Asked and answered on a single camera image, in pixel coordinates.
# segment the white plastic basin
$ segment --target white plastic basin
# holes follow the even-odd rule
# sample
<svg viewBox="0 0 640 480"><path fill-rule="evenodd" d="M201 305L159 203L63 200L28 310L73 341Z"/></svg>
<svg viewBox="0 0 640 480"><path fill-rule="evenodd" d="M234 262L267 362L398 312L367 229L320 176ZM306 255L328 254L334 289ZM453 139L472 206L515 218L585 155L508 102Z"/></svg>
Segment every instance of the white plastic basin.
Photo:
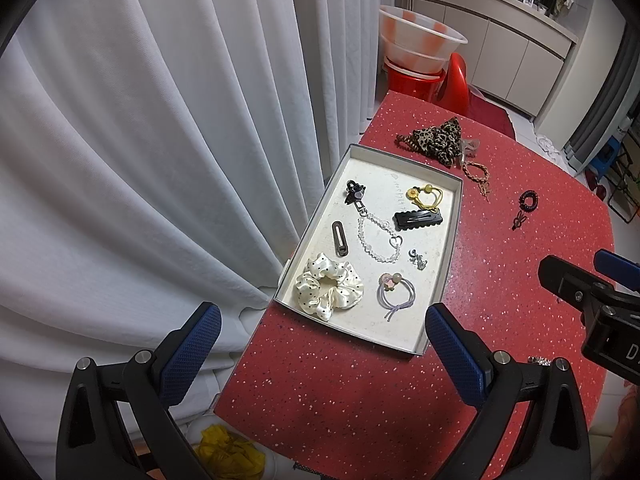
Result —
<svg viewBox="0 0 640 480"><path fill-rule="evenodd" d="M412 72L437 74L448 61L443 57L431 57L419 54L418 52L411 52L389 41L384 36L382 36L382 41L384 42L385 56L396 65L411 70Z"/></svg>
<svg viewBox="0 0 640 480"><path fill-rule="evenodd" d="M444 23L391 6L380 6L380 34L409 52L444 59L449 59L461 44L468 43L462 34Z"/></svg>

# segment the coil hair tie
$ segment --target coil hair tie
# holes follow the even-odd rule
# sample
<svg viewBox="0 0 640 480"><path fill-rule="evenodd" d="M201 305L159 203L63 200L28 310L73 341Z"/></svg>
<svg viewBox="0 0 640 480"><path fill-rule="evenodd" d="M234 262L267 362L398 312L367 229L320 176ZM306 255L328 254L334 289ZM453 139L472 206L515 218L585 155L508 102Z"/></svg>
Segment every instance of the coil hair tie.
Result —
<svg viewBox="0 0 640 480"><path fill-rule="evenodd" d="M531 199L531 204L527 204L527 198ZM538 207L538 194L532 189L528 189L520 195L518 201L520 202L520 211L518 211L518 215L516 216L516 218L513 219L513 226L511 227L512 231L515 231L517 228L521 227L524 221L527 219L527 216L524 214L524 212L531 213L536 210L536 208Z"/></svg>
<svg viewBox="0 0 640 480"><path fill-rule="evenodd" d="M380 305L386 308L389 312L385 314L385 319L387 321L391 321L391 317L398 310L402 310L403 308L409 308L414 304L415 301L415 287L412 282L402 277L402 274L396 272L391 275L388 272L385 272L379 279L380 285L378 286L378 301ZM409 299L404 303L398 305L392 305L388 302L385 291L386 290L394 290L394 287L398 284L402 283L409 290Z"/></svg>

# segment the curtain fold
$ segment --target curtain fold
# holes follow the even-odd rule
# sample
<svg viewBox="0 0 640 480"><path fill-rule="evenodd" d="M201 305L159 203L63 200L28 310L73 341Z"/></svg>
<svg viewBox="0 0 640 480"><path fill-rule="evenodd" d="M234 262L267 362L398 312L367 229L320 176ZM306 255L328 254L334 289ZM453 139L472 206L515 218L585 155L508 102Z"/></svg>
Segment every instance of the curtain fold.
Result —
<svg viewBox="0 0 640 480"><path fill-rule="evenodd" d="M43 478L75 362L154 348L201 301L222 334L172 415L209 406L372 115L378 3L38 0L20 24L0 58L0 414Z"/></svg>
<svg viewBox="0 0 640 480"><path fill-rule="evenodd" d="M322 176L373 117L380 0L293 0Z"/></svg>

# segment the white wall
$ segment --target white wall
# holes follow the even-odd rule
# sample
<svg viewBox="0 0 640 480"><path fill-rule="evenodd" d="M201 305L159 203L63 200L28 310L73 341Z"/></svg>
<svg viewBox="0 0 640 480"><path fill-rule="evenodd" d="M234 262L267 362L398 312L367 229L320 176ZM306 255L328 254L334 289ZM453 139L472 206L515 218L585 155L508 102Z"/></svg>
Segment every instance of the white wall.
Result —
<svg viewBox="0 0 640 480"><path fill-rule="evenodd" d="M625 19L611 0L593 0L584 36L569 52L534 121L536 133L561 150L596 99L618 52Z"/></svg>

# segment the satin scrunchie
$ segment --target satin scrunchie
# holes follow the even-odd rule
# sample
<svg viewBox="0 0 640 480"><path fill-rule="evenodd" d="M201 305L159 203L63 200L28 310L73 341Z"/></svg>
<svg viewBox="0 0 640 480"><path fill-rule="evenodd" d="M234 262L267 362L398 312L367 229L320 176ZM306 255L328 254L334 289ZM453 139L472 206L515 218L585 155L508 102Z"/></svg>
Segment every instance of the satin scrunchie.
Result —
<svg viewBox="0 0 640 480"><path fill-rule="evenodd" d="M320 294L320 278L336 281L326 293ZM364 293L364 284L349 262L338 263L320 253L306 263L305 270L296 280L298 304L307 314L316 314L329 321L334 308L351 308Z"/></svg>

